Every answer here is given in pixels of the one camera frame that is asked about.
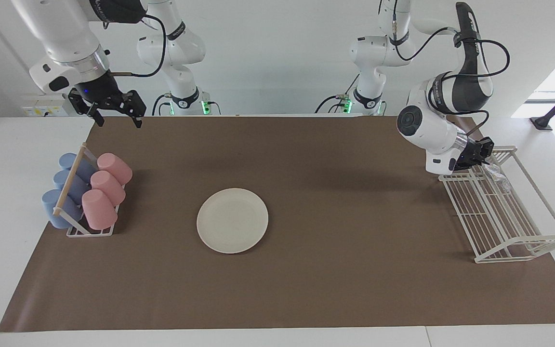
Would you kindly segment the white cup rack wooden rod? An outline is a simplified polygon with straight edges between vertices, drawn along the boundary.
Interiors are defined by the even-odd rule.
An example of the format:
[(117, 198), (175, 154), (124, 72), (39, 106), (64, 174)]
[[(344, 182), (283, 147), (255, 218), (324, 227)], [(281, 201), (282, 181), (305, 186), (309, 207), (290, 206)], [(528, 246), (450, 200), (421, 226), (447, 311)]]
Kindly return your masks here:
[[(77, 153), (77, 158), (71, 167), (71, 175), (76, 174), (76, 170), (79, 167), (80, 160), (86, 158), (89, 160), (94, 167), (100, 171), (97, 165), (97, 156), (95, 156), (88, 148), (86, 143), (81, 145)], [(101, 237), (110, 236), (114, 233), (116, 223), (105, 230), (93, 230), (87, 222), (85, 213), (83, 211), (83, 206), (77, 206), (73, 200), (68, 197), (68, 190), (71, 184), (71, 177), (66, 181), (63, 190), (53, 189), (48, 191), (42, 196), (42, 204), (48, 211), (49, 222), (51, 226), (59, 230), (66, 230), (66, 234), (70, 238), (83, 238), (83, 237)], [(115, 207), (115, 211), (119, 219), (119, 207)]]

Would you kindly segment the brown table mat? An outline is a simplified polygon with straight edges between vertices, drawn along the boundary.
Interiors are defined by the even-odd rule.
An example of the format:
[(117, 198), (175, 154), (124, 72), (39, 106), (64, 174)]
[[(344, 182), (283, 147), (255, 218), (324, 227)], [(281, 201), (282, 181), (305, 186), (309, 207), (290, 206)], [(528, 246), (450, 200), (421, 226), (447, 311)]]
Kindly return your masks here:
[[(110, 117), (87, 144), (134, 172), (115, 233), (47, 225), (0, 332), (555, 323), (552, 256), (474, 263), (392, 118)], [(269, 225), (221, 254), (196, 221), (230, 187)]]

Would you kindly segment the cream round plate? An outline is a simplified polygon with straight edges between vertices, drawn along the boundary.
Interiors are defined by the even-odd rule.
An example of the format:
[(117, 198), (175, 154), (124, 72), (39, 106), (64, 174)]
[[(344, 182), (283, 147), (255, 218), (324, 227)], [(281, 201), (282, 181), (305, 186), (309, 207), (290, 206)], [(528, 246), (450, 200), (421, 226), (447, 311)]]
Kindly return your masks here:
[(203, 244), (221, 254), (251, 250), (262, 240), (268, 225), (269, 211), (264, 200), (240, 187), (223, 189), (208, 197), (196, 221)]

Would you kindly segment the pink plastic cup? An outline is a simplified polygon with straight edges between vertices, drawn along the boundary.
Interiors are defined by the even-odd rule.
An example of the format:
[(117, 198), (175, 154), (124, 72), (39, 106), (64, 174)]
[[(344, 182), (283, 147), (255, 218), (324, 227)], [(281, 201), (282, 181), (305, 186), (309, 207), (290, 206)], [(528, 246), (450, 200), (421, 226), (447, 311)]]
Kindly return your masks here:
[(108, 171), (97, 171), (92, 174), (90, 184), (108, 197), (113, 206), (120, 205), (126, 198), (123, 185)]
[(121, 186), (128, 184), (132, 180), (132, 168), (112, 152), (101, 154), (97, 158), (97, 165), (101, 171), (107, 171), (113, 175)]
[(88, 225), (93, 230), (112, 227), (118, 215), (106, 194), (99, 189), (91, 189), (82, 196), (82, 206)]

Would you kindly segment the white wall socket box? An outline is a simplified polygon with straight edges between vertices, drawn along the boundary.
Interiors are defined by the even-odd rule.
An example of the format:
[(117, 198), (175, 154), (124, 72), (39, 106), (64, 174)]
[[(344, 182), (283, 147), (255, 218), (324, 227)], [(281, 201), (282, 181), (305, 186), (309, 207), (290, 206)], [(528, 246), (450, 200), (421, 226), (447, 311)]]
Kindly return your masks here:
[(25, 117), (68, 117), (63, 94), (23, 94), (21, 109)]

